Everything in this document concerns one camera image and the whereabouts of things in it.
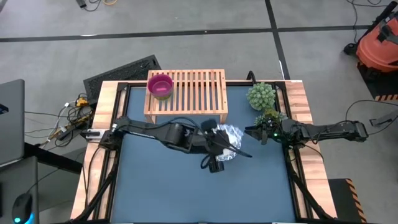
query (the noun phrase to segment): wooden slatted tray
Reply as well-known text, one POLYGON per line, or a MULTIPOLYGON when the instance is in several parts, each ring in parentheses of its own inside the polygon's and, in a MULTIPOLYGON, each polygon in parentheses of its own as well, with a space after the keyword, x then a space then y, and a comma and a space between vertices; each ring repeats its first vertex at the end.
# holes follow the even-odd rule
POLYGON ((150 70, 154 75, 166 74, 173 80, 173 93, 159 101, 146 91, 144 115, 147 122, 156 123, 157 115, 216 114, 225 123, 228 115, 225 71, 213 70, 150 70))

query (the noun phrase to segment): magenta bowl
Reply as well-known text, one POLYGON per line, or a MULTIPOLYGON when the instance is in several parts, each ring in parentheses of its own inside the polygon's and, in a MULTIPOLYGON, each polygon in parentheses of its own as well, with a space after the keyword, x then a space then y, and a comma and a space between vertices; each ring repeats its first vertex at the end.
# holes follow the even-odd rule
POLYGON ((165 74, 154 75, 149 79, 147 87, 158 100, 167 100, 173 91, 173 80, 165 74))

